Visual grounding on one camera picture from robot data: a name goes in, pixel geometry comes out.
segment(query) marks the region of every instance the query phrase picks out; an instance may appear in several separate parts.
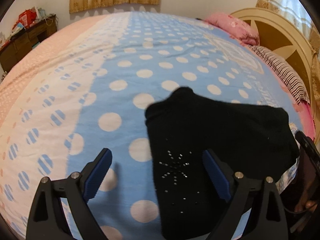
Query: folded black clothing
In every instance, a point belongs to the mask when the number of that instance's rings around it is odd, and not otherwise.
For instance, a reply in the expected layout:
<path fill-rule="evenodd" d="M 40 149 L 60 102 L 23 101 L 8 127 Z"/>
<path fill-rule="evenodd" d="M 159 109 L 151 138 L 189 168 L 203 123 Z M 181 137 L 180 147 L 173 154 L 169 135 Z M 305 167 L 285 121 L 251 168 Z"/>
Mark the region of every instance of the folded black clothing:
<path fill-rule="evenodd" d="M 203 166 L 205 149 L 248 178 L 275 181 L 299 156 L 282 108 L 214 101 L 183 87 L 149 106 L 145 116 L 167 240 L 209 233 L 226 208 Z"/>

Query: pink floral pillow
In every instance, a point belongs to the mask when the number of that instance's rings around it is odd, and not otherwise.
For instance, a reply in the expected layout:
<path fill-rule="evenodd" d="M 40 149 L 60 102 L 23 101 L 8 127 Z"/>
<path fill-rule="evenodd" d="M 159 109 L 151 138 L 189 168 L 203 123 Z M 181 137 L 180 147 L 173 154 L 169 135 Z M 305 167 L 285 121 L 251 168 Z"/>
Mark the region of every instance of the pink floral pillow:
<path fill-rule="evenodd" d="M 232 15 L 228 15 L 226 13 L 214 13 L 205 21 L 228 32 L 231 36 L 245 44 L 260 44 L 258 31 L 251 28 L 246 22 L 235 18 Z"/>

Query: red box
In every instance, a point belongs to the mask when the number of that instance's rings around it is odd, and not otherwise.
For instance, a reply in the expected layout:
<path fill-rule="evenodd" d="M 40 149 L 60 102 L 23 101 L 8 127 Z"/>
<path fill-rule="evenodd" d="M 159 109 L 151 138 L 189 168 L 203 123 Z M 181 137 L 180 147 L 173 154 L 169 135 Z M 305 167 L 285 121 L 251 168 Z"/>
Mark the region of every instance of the red box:
<path fill-rule="evenodd" d="M 30 24 L 37 18 L 37 13 L 32 10 L 25 10 L 19 15 L 19 21 L 23 23 L 26 28 L 30 27 Z"/>

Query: wooden headboard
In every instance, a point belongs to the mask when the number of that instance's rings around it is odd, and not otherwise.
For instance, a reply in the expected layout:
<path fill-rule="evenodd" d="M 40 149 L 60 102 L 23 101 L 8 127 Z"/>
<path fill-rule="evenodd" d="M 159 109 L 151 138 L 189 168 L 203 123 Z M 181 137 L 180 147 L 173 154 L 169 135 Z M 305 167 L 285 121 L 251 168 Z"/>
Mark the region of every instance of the wooden headboard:
<path fill-rule="evenodd" d="M 232 13 L 258 30 L 260 45 L 285 60 L 302 78 L 310 98 L 310 108 L 316 125 L 316 143 L 320 141 L 320 111 L 317 108 L 311 78 L 312 48 L 302 33 L 282 16 L 263 8 L 246 8 Z"/>

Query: bed sheet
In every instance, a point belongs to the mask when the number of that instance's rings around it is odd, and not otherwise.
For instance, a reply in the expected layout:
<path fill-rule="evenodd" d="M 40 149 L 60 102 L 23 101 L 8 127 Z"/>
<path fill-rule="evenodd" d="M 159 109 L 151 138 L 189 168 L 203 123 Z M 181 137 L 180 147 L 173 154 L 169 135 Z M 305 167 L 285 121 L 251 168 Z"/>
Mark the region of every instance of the bed sheet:
<path fill-rule="evenodd" d="M 145 12 L 87 18 L 41 43 L 0 85 L 2 216 L 24 236 L 41 177 L 65 178 L 107 147 L 111 169 L 88 203 L 97 222 L 110 240 L 163 239 L 144 110 L 179 86 L 215 100 L 283 107 L 292 132 L 306 129 L 305 112 L 271 69 L 224 31 Z M 66 201 L 63 208 L 81 239 Z"/>

